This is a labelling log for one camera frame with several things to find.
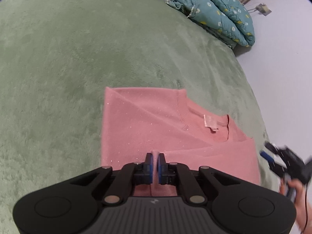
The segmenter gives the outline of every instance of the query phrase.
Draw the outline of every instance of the green blanket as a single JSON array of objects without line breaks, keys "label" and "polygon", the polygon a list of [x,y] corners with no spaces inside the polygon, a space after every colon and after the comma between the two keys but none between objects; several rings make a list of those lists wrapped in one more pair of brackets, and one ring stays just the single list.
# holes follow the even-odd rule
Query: green blanket
[{"label": "green blanket", "polygon": [[255,43],[252,18],[238,0],[165,1],[232,48]]},{"label": "green blanket", "polygon": [[[1,0],[0,15],[1,234],[17,233],[18,198],[100,165],[106,86],[186,88],[263,149],[233,52],[163,0]],[[260,169],[277,188],[265,160]]]}]

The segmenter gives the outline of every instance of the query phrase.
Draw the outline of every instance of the folded pink garment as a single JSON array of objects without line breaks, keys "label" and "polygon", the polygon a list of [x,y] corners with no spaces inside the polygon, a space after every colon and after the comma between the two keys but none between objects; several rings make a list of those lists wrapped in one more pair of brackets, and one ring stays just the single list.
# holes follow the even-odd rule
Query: folded pink garment
[{"label": "folded pink garment", "polygon": [[102,165],[121,169],[130,162],[154,157],[152,185],[141,185],[135,196],[175,196],[173,186],[158,184],[156,162],[202,165],[254,184],[260,183],[253,139],[228,116],[208,112],[186,96],[186,90],[106,88],[102,127]]}]

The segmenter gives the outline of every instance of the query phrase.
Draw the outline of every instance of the cable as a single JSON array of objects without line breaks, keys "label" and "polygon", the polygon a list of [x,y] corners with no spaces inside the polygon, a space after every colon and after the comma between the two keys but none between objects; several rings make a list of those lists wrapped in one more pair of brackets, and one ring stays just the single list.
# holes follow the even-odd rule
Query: cable
[{"label": "cable", "polygon": [[303,231],[301,232],[301,234],[303,234],[303,232],[305,232],[305,229],[307,228],[308,225],[308,207],[307,207],[307,192],[308,192],[308,185],[306,185],[305,187],[305,227],[303,228]]}]

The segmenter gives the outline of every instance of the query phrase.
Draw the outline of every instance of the metal screw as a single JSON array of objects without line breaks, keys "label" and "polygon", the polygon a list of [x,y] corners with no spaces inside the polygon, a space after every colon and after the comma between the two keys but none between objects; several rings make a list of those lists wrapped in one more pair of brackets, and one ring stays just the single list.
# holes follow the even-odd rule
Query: metal screw
[{"label": "metal screw", "polygon": [[120,201],[120,198],[117,195],[109,195],[104,198],[106,203],[114,204]]},{"label": "metal screw", "polygon": [[203,203],[205,201],[205,198],[201,195],[193,195],[190,197],[190,202],[192,203]]}]

